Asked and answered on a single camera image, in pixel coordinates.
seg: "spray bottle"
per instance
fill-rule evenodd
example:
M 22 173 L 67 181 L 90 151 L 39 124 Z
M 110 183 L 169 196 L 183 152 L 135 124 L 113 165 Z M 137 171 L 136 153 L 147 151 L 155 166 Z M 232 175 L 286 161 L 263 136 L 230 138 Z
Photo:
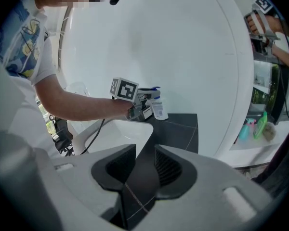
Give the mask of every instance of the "spray bottle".
M 240 133 L 239 133 L 239 138 L 243 141 L 245 141 L 250 133 L 250 126 L 252 126 L 254 128 L 254 123 L 256 122 L 255 119 L 252 118 L 246 118 L 245 119 L 247 122 L 245 125 L 243 125 Z

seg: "white t-shirt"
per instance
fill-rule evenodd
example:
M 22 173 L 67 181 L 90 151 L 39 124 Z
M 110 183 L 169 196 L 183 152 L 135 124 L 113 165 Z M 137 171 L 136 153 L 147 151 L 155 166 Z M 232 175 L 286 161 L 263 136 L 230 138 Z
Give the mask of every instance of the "white t-shirt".
M 13 90 L 13 97 L 19 97 L 16 102 L 10 98 L 6 107 L 0 99 L 2 113 L 5 112 L 1 114 L 4 119 L 0 120 L 0 128 L 21 137 L 32 148 L 46 150 L 54 158 L 60 154 L 47 132 L 34 89 L 39 81 L 55 74 L 51 43 L 49 38 L 45 39 L 46 19 L 34 0 L 20 0 L 0 29 L 0 64 L 18 88 Z

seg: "green bottle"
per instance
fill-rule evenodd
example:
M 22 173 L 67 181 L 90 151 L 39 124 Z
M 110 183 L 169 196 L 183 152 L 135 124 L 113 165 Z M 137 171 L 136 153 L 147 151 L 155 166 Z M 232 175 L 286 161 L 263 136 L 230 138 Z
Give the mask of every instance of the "green bottle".
M 256 124 L 256 129 L 253 132 L 255 139 L 258 139 L 260 137 L 267 122 L 268 122 L 268 116 L 267 116 L 266 111 L 264 111 L 263 117 L 259 119 L 259 121 Z

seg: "white curved wall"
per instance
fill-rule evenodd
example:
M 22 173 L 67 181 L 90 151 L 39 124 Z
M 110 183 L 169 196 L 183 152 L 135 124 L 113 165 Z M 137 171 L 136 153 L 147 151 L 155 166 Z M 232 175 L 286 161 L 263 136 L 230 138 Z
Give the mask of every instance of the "white curved wall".
M 67 84 L 82 81 L 91 96 L 107 98 L 113 77 L 161 86 L 169 113 L 198 114 L 199 153 L 214 156 L 221 146 L 230 148 L 251 97 L 253 57 L 238 13 L 233 0 L 74 8 L 62 48 Z

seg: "black tile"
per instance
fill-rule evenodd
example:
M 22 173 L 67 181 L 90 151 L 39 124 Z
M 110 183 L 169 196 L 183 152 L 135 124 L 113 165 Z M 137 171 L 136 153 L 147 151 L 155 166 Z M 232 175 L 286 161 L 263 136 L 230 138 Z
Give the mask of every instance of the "black tile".
M 154 205 L 155 205 L 155 197 L 151 199 L 149 202 L 145 203 L 144 207 L 146 208 L 147 211 L 150 211 Z
M 194 128 L 180 126 L 170 122 L 163 122 L 156 119 L 148 121 L 153 126 L 155 144 L 162 144 L 180 149 L 185 149 L 194 133 Z
M 130 193 L 130 191 L 127 189 L 126 186 L 123 187 L 122 197 L 123 197 L 123 207 L 125 211 L 125 217 L 129 218 L 137 210 L 139 210 L 141 206 L 137 202 L 137 200 L 133 197 L 133 195 Z
M 198 129 L 195 129 L 195 133 L 186 149 L 189 152 L 198 153 Z
M 138 155 L 127 184 L 140 202 L 147 203 L 159 189 L 158 174 L 154 166 L 156 144 L 185 150 L 194 133 L 194 128 L 166 123 L 156 119 L 148 121 L 154 127 L 153 133 Z
M 146 212 L 141 209 L 135 215 L 133 215 L 130 219 L 127 220 L 128 230 L 132 230 L 141 222 L 141 220 L 146 216 Z
M 168 114 L 166 122 L 177 123 L 195 128 L 198 124 L 197 114 Z

